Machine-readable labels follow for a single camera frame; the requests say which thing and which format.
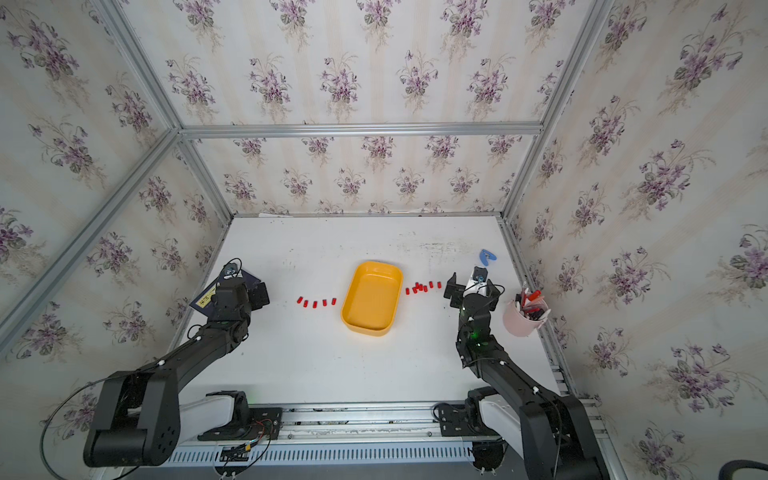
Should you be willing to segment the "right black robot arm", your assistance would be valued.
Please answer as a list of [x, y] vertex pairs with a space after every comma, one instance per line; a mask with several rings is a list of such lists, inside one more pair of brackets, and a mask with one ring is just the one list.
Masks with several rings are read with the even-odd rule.
[[476, 267], [466, 285], [452, 275], [443, 297], [458, 310], [462, 366], [488, 387], [468, 394], [481, 428], [499, 434], [522, 458], [530, 479], [608, 479], [609, 470], [582, 402], [541, 385], [512, 361], [491, 331], [502, 295]]

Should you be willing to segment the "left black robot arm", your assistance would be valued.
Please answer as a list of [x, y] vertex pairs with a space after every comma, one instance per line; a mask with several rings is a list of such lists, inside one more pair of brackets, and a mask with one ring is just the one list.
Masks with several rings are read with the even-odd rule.
[[154, 362], [102, 379], [83, 449], [85, 465], [160, 466], [181, 442], [218, 430], [249, 432], [253, 416], [244, 392], [214, 392], [186, 405], [179, 394], [246, 340], [252, 312], [269, 302], [262, 281], [221, 280], [207, 322], [191, 339]]

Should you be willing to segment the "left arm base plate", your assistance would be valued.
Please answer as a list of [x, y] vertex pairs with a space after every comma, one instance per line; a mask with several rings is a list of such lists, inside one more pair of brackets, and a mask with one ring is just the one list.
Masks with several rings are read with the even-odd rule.
[[226, 425], [208, 430], [196, 437], [198, 441], [255, 440], [262, 436], [278, 438], [283, 409], [280, 407], [250, 407], [247, 414], [235, 413]]

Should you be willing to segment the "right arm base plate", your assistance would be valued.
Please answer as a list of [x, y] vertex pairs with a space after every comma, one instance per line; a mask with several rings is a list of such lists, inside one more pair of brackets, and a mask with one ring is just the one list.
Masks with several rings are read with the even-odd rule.
[[464, 405], [436, 403], [432, 407], [432, 416], [433, 420], [439, 424], [442, 437], [469, 437], [479, 434], [478, 429], [471, 423]]

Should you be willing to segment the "yellow plastic storage box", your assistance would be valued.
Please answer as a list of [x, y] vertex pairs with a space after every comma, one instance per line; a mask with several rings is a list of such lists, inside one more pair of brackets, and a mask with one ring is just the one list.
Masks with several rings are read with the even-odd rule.
[[343, 323], [356, 333], [377, 337], [387, 334], [396, 317], [402, 282], [403, 273], [395, 265], [361, 263], [341, 309]]

